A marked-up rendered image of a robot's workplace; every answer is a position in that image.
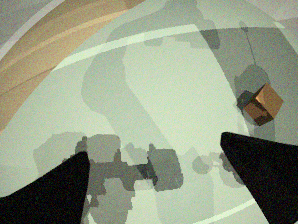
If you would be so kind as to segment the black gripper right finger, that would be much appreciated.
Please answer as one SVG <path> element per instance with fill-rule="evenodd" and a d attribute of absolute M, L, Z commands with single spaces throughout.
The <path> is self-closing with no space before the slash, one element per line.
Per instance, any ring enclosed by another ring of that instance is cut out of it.
<path fill-rule="evenodd" d="M 269 224 L 298 221 L 297 145 L 222 132 L 220 147 Z"/>

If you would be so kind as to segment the orange-brown cube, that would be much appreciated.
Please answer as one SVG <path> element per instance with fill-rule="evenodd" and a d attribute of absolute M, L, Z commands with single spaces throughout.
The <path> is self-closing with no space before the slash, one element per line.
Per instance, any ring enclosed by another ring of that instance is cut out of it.
<path fill-rule="evenodd" d="M 246 107 L 243 107 L 243 109 L 257 125 L 262 125 L 275 119 L 282 104 L 283 100 L 281 97 L 266 81 L 266 84 L 263 84 L 262 88 L 259 88 L 251 96 L 251 99 L 247 101 Z"/>

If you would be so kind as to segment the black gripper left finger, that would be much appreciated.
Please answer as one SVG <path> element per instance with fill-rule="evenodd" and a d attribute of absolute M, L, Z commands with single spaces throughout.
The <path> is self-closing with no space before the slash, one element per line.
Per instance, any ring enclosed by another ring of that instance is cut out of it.
<path fill-rule="evenodd" d="M 81 224 L 90 161 L 86 151 L 0 197 L 0 224 Z"/>

